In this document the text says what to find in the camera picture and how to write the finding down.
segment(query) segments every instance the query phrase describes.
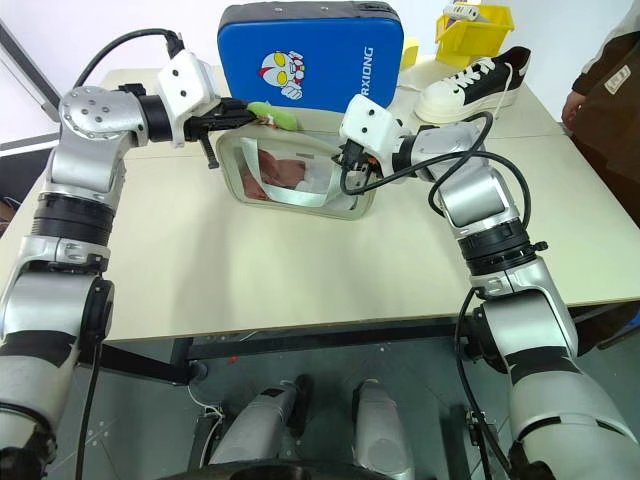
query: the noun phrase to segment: wall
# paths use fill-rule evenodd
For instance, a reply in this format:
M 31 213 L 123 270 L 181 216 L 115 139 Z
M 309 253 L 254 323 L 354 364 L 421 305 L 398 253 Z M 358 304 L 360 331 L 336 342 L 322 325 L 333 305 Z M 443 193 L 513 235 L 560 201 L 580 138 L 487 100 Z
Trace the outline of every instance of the wall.
M 421 53 L 435 52 L 434 22 L 446 0 L 387 0 L 400 14 L 405 35 L 421 41 Z M 183 34 L 190 50 L 216 64 L 218 22 L 225 7 L 241 3 L 214 0 L 2 0 L 1 16 L 42 72 L 66 92 L 89 59 L 116 36 L 137 28 L 165 27 Z M 528 82 L 559 117 L 573 79 L 631 0 L 494 0 L 511 6 L 517 29 L 508 45 L 532 48 Z M 142 38 L 110 54 L 89 82 L 99 83 L 114 68 L 160 67 L 167 60 L 161 38 Z M 30 97 L 0 68 L 0 142 L 53 133 L 56 127 L 35 109 Z

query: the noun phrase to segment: person's hand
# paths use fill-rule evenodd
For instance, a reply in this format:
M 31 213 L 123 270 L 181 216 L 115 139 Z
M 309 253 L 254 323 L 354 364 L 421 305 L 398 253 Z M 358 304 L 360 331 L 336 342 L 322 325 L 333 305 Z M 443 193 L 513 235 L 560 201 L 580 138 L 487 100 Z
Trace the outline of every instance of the person's hand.
M 564 123 L 569 130 L 573 130 L 573 122 L 575 122 L 576 114 L 586 99 L 587 97 L 584 95 L 573 91 L 567 96 L 567 101 L 562 108 L 562 123 Z

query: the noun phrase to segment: person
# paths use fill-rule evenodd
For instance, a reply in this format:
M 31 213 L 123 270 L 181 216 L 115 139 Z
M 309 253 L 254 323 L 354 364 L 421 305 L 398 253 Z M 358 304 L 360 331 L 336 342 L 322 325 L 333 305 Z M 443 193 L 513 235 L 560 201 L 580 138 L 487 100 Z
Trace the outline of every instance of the person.
M 640 227 L 640 0 L 573 83 L 562 121 Z

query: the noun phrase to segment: brown jacket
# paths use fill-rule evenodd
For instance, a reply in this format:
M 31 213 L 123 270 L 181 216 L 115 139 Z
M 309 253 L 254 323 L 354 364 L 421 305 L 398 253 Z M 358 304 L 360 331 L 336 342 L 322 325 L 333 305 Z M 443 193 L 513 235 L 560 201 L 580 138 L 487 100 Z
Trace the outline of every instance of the brown jacket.
M 640 183 L 640 0 L 584 67 L 573 90 L 587 97 L 576 115 L 576 137 L 600 152 L 608 169 Z

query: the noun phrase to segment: shoelace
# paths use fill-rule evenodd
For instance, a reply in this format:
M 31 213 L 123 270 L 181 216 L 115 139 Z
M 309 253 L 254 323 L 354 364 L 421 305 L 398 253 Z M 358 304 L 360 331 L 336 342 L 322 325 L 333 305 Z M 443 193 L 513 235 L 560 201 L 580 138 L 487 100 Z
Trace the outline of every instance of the shoelace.
M 480 66 L 480 70 L 473 70 L 475 65 Z M 509 76 L 507 77 L 507 81 L 504 84 L 504 90 L 502 90 L 502 95 L 500 96 L 500 101 L 493 111 L 493 116 L 498 118 L 498 112 L 500 111 L 500 107 L 502 107 L 502 103 L 504 102 L 504 98 L 507 94 L 507 90 L 509 89 L 509 85 L 511 85 L 511 80 L 513 79 L 513 67 L 510 63 L 504 64 L 509 69 Z M 460 88 L 465 88 L 469 85 L 472 85 L 476 80 L 480 80 L 482 75 L 486 75 L 491 70 L 495 70 L 496 64 L 490 58 L 481 58 L 473 65 L 469 65 L 463 71 L 456 73 L 455 75 L 445 78 L 443 80 L 444 83 L 449 85 L 453 89 L 453 93 L 458 93 Z

